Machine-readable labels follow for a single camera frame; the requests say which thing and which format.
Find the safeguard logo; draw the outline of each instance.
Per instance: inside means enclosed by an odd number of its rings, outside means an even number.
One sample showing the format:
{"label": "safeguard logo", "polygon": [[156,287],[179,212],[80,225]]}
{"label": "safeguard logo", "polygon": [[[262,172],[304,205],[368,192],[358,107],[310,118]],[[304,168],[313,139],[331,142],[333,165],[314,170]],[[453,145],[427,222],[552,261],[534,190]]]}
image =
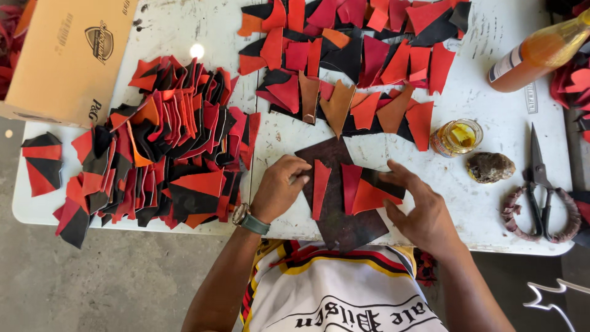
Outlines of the safeguard logo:
{"label": "safeguard logo", "polygon": [[99,27],[90,27],[84,33],[94,57],[104,64],[113,54],[113,34],[107,29],[106,23],[101,20]]}

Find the right hand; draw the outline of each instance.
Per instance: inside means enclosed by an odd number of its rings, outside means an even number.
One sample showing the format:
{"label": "right hand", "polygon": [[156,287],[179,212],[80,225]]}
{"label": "right hand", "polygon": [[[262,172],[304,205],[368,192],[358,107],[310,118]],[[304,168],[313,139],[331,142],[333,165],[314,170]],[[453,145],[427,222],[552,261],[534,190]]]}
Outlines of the right hand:
{"label": "right hand", "polygon": [[452,258],[458,250],[467,249],[459,239],[444,198],[401,164],[389,160],[387,166],[391,172],[382,172],[379,178],[406,188],[416,204],[416,208],[406,216],[393,202],[383,200],[387,216],[395,227],[415,246],[439,261]]}

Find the white folding table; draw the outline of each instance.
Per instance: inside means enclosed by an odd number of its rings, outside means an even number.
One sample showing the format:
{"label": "white folding table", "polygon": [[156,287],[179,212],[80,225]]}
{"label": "white folding table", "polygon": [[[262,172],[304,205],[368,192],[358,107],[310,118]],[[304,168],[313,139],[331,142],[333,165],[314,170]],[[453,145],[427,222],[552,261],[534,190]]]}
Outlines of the white folding table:
{"label": "white folding table", "polygon": [[[237,75],[238,51],[260,37],[259,34],[254,34],[244,38],[235,33],[241,25],[240,7],[257,3],[260,1],[140,1],[135,19],[142,20],[139,25],[142,29],[133,29],[130,33],[111,107],[122,102],[139,102],[137,88],[127,87],[138,59],[151,60],[157,56],[174,54],[181,63],[188,64],[191,58],[189,50],[195,43],[204,46],[205,55],[199,62],[203,62],[206,68],[222,66],[232,76]],[[457,55],[444,93],[442,96],[436,94],[430,97],[426,90],[417,89],[413,95],[419,102],[434,100],[432,130],[455,119],[477,120],[483,127],[484,139],[476,151],[500,152],[509,157],[517,169],[512,178],[495,184],[478,184],[467,175],[467,157],[446,159],[435,154],[432,149],[418,152],[413,143],[393,134],[344,138],[354,163],[385,171],[387,159],[392,158],[418,174],[445,198],[455,228],[471,250],[532,255],[565,253],[573,246],[572,242],[560,245],[546,240],[539,243],[527,242],[507,232],[500,218],[506,195],[525,183],[520,173],[527,166],[529,128],[532,122],[535,123],[539,136],[548,180],[556,187],[568,191],[572,189],[563,110],[549,96],[548,78],[538,80],[529,89],[514,93],[496,92],[486,82],[487,71],[495,61],[531,32],[549,24],[549,15],[543,10],[542,1],[474,0],[469,32],[462,41],[447,42],[447,47],[456,51]],[[319,120],[316,126],[310,126],[282,114],[269,113],[268,102],[255,96],[255,90],[263,76],[264,70],[240,77],[230,102],[230,105],[238,106],[242,111],[262,113],[252,170],[242,178],[241,192],[245,201],[255,194],[264,170],[283,154],[293,154],[334,135],[324,121]],[[345,84],[352,84],[341,73],[324,69],[320,70],[320,78],[331,83],[343,79]],[[381,86],[367,91],[387,92],[391,88],[392,86]],[[61,178],[64,187],[31,198],[27,169],[21,157],[12,211],[23,223],[57,225],[52,213],[63,204],[65,182],[81,170],[70,142],[83,130],[28,122],[24,139],[45,131],[52,132],[63,142],[64,169]],[[538,191],[537,197],[540,202],[544,198]],[[552,202],[549,230],[557,232],[565,225],[566,210],[559,200]],[[523,213],[516,217],[517,222],[523,230],[530,230],[533,222],[526,199],[522,198],[519,203],[524,206]],[[401,209],[410,211],[413,207],[414,201],[408,194]],[[379,214],[385,218],[390,232],[373,243],[410,245],[386,219],[383,209],[379,209]],[[94,222],[91,227],[100,227],[100,223]],[[231,223],[211,222],[196,229],[180,224],[170,230],[164,222],[152,220],[146,228],[141,228],[136,221],[123,218],[116,225],[108,223],[104,228],[230,235],[234,227]],[[302,193],[293,207],[273,222],[268,237],[321,239]]]}

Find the white shirt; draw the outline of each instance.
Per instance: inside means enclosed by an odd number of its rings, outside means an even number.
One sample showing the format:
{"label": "white shirt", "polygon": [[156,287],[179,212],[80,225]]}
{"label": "white shirt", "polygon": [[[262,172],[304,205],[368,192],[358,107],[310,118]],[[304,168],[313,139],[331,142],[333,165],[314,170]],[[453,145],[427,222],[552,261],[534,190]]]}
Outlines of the white shirt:
{"label": "white shirt", "polygon": [[255,268],[240,310],[246,332],[447,331],[391,247],[340,256],[323,242],[286,241]]}

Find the bottle label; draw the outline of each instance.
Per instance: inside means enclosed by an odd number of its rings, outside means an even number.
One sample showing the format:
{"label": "bottle label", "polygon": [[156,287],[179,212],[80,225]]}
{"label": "bottle label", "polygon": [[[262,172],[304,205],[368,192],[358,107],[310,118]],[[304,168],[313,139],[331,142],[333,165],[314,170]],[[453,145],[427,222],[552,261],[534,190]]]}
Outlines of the bottle label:
{"label": "bottle label", "polygon": [[440,130],[437,129],[432,136],[430,137],[430,145],[432,146],[432,149],[435,152],[438,152],[440,155],[442,155],[445,158],[452,158],[453,157],[453,152],[449,149],[447,149],[440,141],[439,137],[438,137],[438,131]]}
{"label": "bottle label", "polygon": [[490,69],[490,82],[500,78],[510,69],[518,66],[522,62],[522,44],[515,47],[510,53],[506,54],[500,61],[496,62]]}

